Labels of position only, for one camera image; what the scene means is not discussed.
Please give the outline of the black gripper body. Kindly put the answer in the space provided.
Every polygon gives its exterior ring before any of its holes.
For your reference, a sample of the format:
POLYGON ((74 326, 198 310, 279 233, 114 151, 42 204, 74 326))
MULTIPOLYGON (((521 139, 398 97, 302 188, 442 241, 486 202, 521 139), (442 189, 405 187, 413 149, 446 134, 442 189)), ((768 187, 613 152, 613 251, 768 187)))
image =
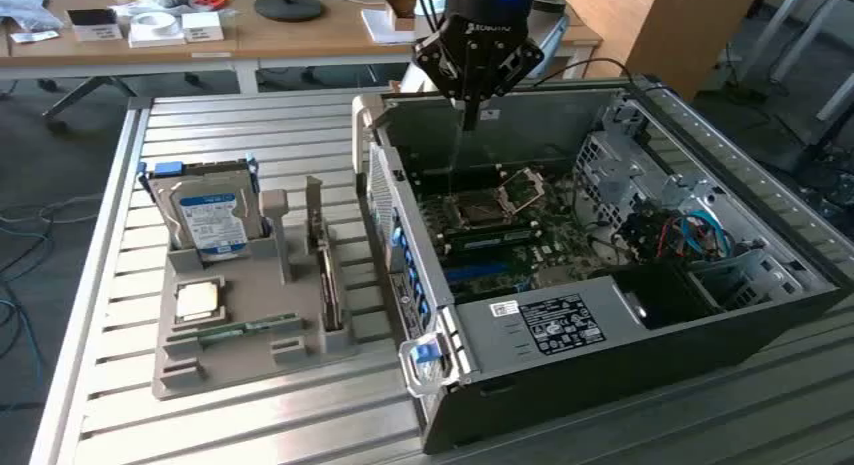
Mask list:
POLYGON ((534 0, 446 0, 438 32, 452 47, 472 85, 472 49, 485 41, 530 38, 528 19, 534 0))

